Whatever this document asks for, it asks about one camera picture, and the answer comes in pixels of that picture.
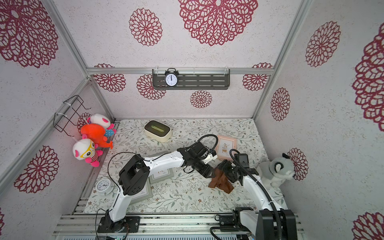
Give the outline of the brown cloth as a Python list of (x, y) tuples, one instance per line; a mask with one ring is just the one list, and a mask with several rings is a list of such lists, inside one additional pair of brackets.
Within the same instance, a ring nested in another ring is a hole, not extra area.
[(214, 174), (215, 174), (215, 177), (212, 178), (208, 187), (212, 189), (218, 188), (224, 191), (225, 193), (230, 194), (233, 191), (234, 187), (232, 183), (229, 181), (229, 179), (226, 177), (224, 172), (222, 170), (219, 170), (218, 168), (215, 168)]

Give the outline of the green picture frame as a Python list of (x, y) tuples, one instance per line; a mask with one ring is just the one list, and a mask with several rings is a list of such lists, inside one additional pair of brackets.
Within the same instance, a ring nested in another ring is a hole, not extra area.
[(150, 180), (146, 181), (144, 188), (136, 195), (132, 197), (131, 205), (142, 202), (144, 200), (150, 199), (153, 197)]
[(154, 172), (149, 177), (149, 181), (150, 181), (150, 184), (152, 185), (152, 184), (155, 184), (155, 183), (158, 183), (158, 182), (170, 179), (173, 176), (174, 176), (173, 169), (167, 169), (167, 170), (163, 170), (163, 171), (159, 171), (159, 172)]

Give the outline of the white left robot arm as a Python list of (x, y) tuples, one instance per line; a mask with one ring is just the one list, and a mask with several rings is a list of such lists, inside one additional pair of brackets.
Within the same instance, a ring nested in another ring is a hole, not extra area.
[(216, 159), (216, 151), (208, 149), (200, 142), (150, 158), (134, 155), (119, 172), (119, 192), (106, 212), (106, 219), (112, 223), (122, 221), (133, 196), (142, 191), (153, 174), (173, 168), (191, 167), (204, 178), (213, 178), (214, 168), (209, 162)]

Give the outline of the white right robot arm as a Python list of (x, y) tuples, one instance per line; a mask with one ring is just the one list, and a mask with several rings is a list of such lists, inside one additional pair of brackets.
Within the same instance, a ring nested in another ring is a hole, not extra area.
[(254, 201), (257, 212), (249, 207), (233, 210), (231, 219), (219, 217), (220, 230), (249, 232), (253, 240), (297, 240), (298, 229), (295, 214), (281, 207), (268, 193), (255, 169), (246, 168), (247, 154), (235, 149), (229, 151), (232, 162), (219, 165), (231, 181), (238, 181)]

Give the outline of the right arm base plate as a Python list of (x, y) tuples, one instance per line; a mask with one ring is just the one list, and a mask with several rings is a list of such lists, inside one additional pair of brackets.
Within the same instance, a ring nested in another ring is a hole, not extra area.
[(215, 221), (219, 223), (220, 227), (224, 228), (238, 228), (233, 215), (215, 215)]

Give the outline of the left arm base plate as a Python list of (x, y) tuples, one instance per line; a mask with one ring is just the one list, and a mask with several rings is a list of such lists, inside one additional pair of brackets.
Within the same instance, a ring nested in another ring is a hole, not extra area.
[(140, 226), (140, 217), (124, 217), (122, 220), (113, 222), (109, 211), (101, 218), (97, 233), (137, 233)]

